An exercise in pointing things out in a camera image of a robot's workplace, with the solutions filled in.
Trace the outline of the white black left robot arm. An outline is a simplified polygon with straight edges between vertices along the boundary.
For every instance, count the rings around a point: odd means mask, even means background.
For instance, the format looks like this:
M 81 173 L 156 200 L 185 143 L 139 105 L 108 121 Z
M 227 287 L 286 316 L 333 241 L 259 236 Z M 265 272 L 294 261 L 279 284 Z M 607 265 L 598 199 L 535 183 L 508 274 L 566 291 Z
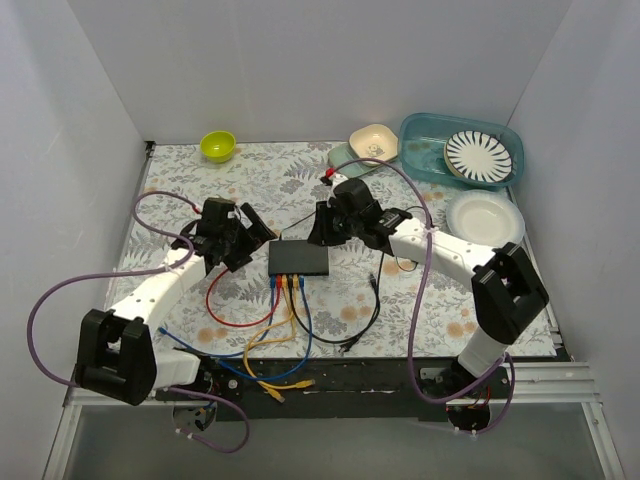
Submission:
M 160 388 L 178 386 L 193 400 L 213 386 L 198 355 L 155 352 L 153 336 L 178 301 L 223 264 L 236 271 L 276 234 L 247 203 L 209 198 L 198 219 L 172 242 L 158 274 L 106 311 L 90 310 L 81 323 L 75 382 L 82 388 L 138 405 Z

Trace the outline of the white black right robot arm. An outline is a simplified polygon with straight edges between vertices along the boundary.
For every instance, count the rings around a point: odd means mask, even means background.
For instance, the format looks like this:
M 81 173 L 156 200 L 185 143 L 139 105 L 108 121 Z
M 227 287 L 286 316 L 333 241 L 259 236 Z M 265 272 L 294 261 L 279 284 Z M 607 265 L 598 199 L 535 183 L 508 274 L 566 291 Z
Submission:
M 512 242 L 474 244 L 405 210 L 384 209 L 359 178 L 333 173 L 321 181 L 331 193 L 316 204 L 309 243 L 328 247 L 358 239 L 373 250 L 436 270 L 472 293 L 478 327 L 441 376 L 451 394 L 479 395 L 489 384 L 490 370 L 504 361 L 509 346 L 549 302 L 528 254 Z

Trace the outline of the black network switch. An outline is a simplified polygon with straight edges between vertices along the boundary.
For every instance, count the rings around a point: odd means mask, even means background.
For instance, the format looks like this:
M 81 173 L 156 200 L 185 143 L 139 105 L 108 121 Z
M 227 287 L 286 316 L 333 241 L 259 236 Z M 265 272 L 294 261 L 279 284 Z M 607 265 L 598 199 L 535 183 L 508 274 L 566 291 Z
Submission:
M 268 275 L 328 276 L 328 248 L 305 240 L 274 240 L 269 243 Z

